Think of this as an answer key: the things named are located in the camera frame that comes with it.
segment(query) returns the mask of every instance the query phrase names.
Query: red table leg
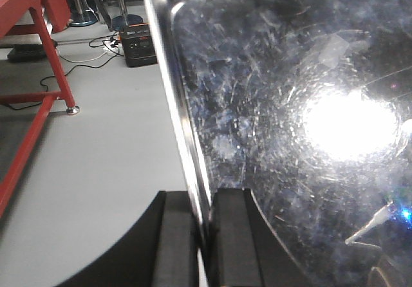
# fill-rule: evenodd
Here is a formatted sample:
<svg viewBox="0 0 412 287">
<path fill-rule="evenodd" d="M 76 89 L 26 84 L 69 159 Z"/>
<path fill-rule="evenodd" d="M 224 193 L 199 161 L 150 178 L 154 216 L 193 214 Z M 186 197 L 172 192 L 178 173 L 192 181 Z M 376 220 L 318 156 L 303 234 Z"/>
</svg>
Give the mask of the red table leg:
<svg viewBox="0 0 412 287">
<path fill-rule="evenodd" d="M 40 135 L 54 100 L 55 97 L 52 95 L 44 98 L 43 103 L 37 112 L 32 125 L 26 133 L 26 136 L 24 137 L 24 140 L 14 157 L 5 178 L 0 183 L 0 218 L 5 211 L 8 200 L 12 196 L 27 159 Z"/>
<path fill-rule="evenodd" d="M 32 15 L 37 33 L 41 38 L 43 48 L 47 54 L 47 58 L 50 62 L 51 68 L 53 69 L 54 75 L 56 76 L 57 83 L 59 84 L 60 90 L 62 92 L 61 98 L 66 101 L 66 105 L 68 107 L 67 112 L 69 115 L 74 115 L 79 112 L 79 107 L 75 105 L 69 84 L 67 82 L 66 76 L 64 75 L 63 67 L 60 63 L 59 57 L 57 56 L 52 38 L 47 31 L 47 27 L 42 16 L 41 6 L 39 5 L 30 8 L 30 15 Z"/>
</svg>

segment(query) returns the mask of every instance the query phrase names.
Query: gray floor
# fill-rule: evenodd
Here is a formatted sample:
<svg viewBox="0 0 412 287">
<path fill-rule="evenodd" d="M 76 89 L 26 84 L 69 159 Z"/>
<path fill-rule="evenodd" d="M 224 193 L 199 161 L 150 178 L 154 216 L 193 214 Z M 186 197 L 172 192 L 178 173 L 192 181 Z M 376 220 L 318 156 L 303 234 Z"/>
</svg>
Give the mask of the gray floor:
<svg viewBox="0 0 412 287">
<path fill-rule="evenodd" d="M 131 12 L 145 16 L 141 6 Z M 54 39 L 108 33 L 95 24 L 69 28 Z M 84 43 L 59 49 L 73 60 L 101 52 Z M 8 51 L 0 50 L 0 93 L 41 89 L 39 80 L 51 73 L 48 63 L 10 64 Z M 66 71 L 74 65 L 62 63 Z M 69 117 L 62 102 L 53 107 L 0 224 L 0 287 L 60 283 L 119 239 L 158 190 L 185 189 L 157 65 L 127 68 L 117 57 L 100 69 L 77 68 L 68 80 L 81 112 Z M 15 143 L 32 113 L 0 107 L 1 147 Z M 0 156 L 2 171 L 9 156 Z"/>
</svg>

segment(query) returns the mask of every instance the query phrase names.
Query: red frame crossbar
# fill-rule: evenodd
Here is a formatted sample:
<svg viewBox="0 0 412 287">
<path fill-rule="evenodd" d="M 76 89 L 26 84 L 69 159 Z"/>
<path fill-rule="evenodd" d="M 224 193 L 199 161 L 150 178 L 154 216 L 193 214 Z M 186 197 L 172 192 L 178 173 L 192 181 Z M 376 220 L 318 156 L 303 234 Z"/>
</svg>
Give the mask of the red frame crossbar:
<svg viewBox="0 0 412 287">
<path fill-rule="evenodd" d="M 70 17 L 66 0 L 0 0 L 0 38 L 4 35 L 39 34 L 43 48 L 47 54 L 51 68 L 57 79 L 60 91 L 26 93 L 19 95 L 2 95 L 0 104 L 19 104 L 24 102 L 42 102 L 33 122 L 17 150 L 8 172 L 0 183 L 0 218 L 13 194 L 20 175 L 40 136 L 44 123 L 55 100 L 64 100 L 68 108 L 75 107 L 69 84 L 64 75 L 55 46 L 50 37 L 42 16 L 42 6 L 57 31 L 65 27 Z M 29 11 L 33 24 L 15 26 L 17 20 L 25 11 Z"/>
</svg>

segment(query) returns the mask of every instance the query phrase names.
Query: portable power station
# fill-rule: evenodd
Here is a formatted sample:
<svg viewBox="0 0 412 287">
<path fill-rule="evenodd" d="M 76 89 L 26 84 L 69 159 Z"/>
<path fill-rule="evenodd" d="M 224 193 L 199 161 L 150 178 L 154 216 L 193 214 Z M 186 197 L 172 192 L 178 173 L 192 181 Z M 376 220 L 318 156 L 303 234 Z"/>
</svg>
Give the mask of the portable power station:
<svg viewBox="0 0 412 287">
<path fill-rule="evenodd" d="M 126 64 L 129 67 L 157 63 L 155 48 L 147 23 L 125 26 L 119 34 Z"/>
</svg>

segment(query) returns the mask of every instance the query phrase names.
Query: metal tray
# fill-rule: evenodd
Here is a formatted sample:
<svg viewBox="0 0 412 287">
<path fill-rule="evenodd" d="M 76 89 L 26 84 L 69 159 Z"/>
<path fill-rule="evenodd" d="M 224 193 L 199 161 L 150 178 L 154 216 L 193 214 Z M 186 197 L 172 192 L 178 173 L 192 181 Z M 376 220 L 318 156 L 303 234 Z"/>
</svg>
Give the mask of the metal tray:
<svg viewBox="0 0 412 287">
<path fill-rule="evenodd" d="M 247 187 L 315 286 L 411 286 L 412 0 L 145 4 L 204 238 Z"/>
</svg>

